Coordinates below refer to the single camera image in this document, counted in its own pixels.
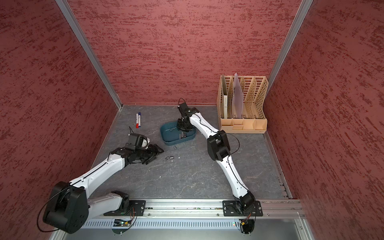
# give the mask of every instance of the red marker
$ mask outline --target red marker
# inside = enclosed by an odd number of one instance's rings
[[[136,128],[139,128],[139,114],[136,113]]]

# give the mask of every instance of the red wall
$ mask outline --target red wall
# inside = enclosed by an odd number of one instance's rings
[[[0,81],[0,239],[47,239],[38,210],[89,170],[117,107],[54,0],[1,1]]]
[[[315,0],[265,101],[315,237],[384,239],[384,2]]]
[[[269,75],[301,0],[68,0],[124,104],[215,104],[222,73]]]

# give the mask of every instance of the ventilation grille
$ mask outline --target ventilation grille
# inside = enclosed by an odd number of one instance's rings
[[[111,228],[114,219],[97,219],[93,218],[84,223],[81,228]]]
[[[82,228],[128,228],[113,227],[113,219],[91,219]],[[237,229],[238,219],[137,219],[132,228],[140,229]]]

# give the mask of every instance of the desk organizer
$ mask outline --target desk organizer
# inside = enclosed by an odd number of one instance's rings
[[[232,116],[232,97],[234,76],[225,76],[228,93],[228,118],[224,118],[222,104],[222,81],[220,78],[217,94],[217,114],[220,130],[229,133],[265,133],[267,119],[263,103],[268,88],[266,76],[238,76],[243,91],[242,118]]]

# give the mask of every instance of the white robot arm segment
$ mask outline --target white robot arm segment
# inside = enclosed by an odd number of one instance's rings
[[[87,198],[110,176],[125,167],[125,160],[120,155],[110,154],[96,167],[70,181],[74,187],[83,188]]]
[[[195,126],[205,138],[209,138],[218,133],[218,130],[214,128],[211,124],[209,124],[201,113],[194,113],[190,116],[189,121],[193,126]],[[232,156],[226,156],[223,158],[223,161],[216,161],[221,169],[224,171],[225,176],[228,179],[228,182],[231,186],[232,193],[236,198],[243,197],[247,194],[247,188],[241,177],[239,176],[233,161]]]

